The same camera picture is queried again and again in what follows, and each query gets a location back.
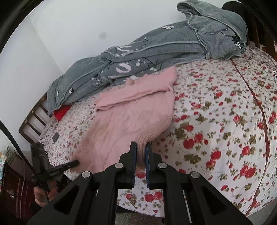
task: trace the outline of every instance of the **gray blanket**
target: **gray blanket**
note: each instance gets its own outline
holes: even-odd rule
[[[110,47],[73,64],[47,92],[50,115],[63,104],[93,95],[126,77],[136,79],[166,67],[203,58],[241,56],[247,26],[236,13],[202,1],[185,1],[177,9],[186,21],[152,30],[125,46]]]

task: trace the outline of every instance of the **white flower print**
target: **white flower print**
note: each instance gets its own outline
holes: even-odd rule
[[[167,29],[167,30],[171,30],[171,29],[174,29],[174,26],[171,26],[171,25],[166,25],[164,27],[162,27],[163,29]]]

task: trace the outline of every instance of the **white wall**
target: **white wall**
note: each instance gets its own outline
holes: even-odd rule
[[[227,0],[205,0],[222,7]],[[180,0],[44,0],[30,18],[65,72],[75,61],[125,45],[144,33],[185,20]]]
[[[0,120],[21,150],[30,150],[30,144],[19,134],[19,127],[49,84],[61,74],[30,18],[25,18],[0,54]],[[1,133],[0,146],[7,144]]]

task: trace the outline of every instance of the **human hand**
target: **human hand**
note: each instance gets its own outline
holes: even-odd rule
[[[58,195],[58,186],[55,180],[48,181],[48,186],[50,192],[47,192],[48,198],[52,201]],[[47,205],[47,202],[44,202],[46,198],[44,190],[40,187],[34,187],[35,202],[40,206],[44,207]]]

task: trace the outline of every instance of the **wooden bed frame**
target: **wooden bed frame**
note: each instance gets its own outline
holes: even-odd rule
[[[38,123],[42,124],[43,126],[46,125],[47,121],[45,121],[45,117],[50,118],[50,116],[47,115],[47,109],[44,107],[43,103],[45,103],[47,100],[47,94],[44,94],[41,99],[35,104],[35,106],[32,108],[32,110],[30,111],[30,113],[27,115],[26,119],[24,120],[24,122],[22,123],[22,125],[19,128],[19,133],[30,143],[36,143],[38,142],[38,140],[33,140],[30,137],[31,135],[29,134],[29,132],[26,131],[26,128],[30,128],[32,129],[36,134],[38,134],[39,136],[41,135],[41,133],[38,131],[37,128],[35,128],[35,124],[32,124],[31,121],[33,121],[33,119],[35,119],[36,121],[38,121]],[[43,118],[40,117],[40,115],[38,114],[38,110],[42,109],[43,112],[46,114],[46,116],[44,115]]]
[[[261,22],[249,11],[247,10],[245,13],[245,18],[248,21],[248,27],[251,27],[251,31],[248,31],[247,34],[247,45],[254,45],[258,48],[261,48],[266,53],[271,55],[277,61],[277,53],[275,52],[275,43],[268,33],[267,29],[261,24]],[[32,108],[21,127],[19,128],[19,133],[30,143],[33,144],[38,142],[38,140],[33,140],[26,132],[26,128],[32,129],[37,135],[41,135],[38,129],[35,128],[34,124],[31,123],[31,120],[39,121],[43,126],[46,125],[47,121],[44,121],[39,115],[36,113],[38,109],[42,109],[47,115],[47,110],[43,106],[43,103],[46,101],[47,95],[44,94],[41,99],[37,102],[37,104]]]

